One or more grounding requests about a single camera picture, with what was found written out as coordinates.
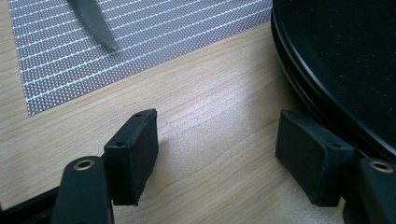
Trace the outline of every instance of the wooden desk surface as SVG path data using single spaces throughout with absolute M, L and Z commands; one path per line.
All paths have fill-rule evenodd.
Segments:
M 6 0 L 0 21 L 3 208 L 58 186 L 67 163 L 157 108 L 153 174 L 116 223 L 342 223 L 342 206 L 311 205 L 275 157 L 279 112 L 299 102 L 269 23 L 28 118 Z

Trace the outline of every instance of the brass grommet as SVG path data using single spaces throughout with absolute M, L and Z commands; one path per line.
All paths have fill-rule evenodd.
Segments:
M 369 164 L 371 167 L 373 167 L 377 171 L 380 171 L 383 173 L 391 174 L 391 173 L 395 172 L 392 167 L 390 167 L 389 165 L 387 165 L 386 163 L 381 162 L 381 161 L 370 161 Z
M 84 161 L 79 161 L 74 165 L 75 170 L 78 171 L 83 171 L 83 170 L 88 170 L 91 167 L 95 165 L 95 161 L 93 160 L 84 160 Z

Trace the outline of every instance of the black plastic arm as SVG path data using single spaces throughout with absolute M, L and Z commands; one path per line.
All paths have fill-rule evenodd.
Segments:
M 158 155 L 157 111 L 131 116 L 100 157 L 64 169 L 61 186 L 0 213 L 0 223 L 113 223 L 115 205 L 137 205 Z
M 396 167 L 358 158 L 354 147 L 314 122 L 282 111 L 276 155 L 311 203 L 336 206 L 346 200 L 345 223 L 396 223 Z

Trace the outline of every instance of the black round object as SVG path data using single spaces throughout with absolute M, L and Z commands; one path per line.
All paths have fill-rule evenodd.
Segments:
M 274 0 L 272 29 L 314 114 L 365 156 L 396 161 L 396 1 Z

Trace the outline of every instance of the metal blade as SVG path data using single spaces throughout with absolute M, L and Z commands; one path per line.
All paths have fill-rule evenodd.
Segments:
M 95 0 L 67 0 L 67 2 L 99 43 L 109 49 L 119 48 Z

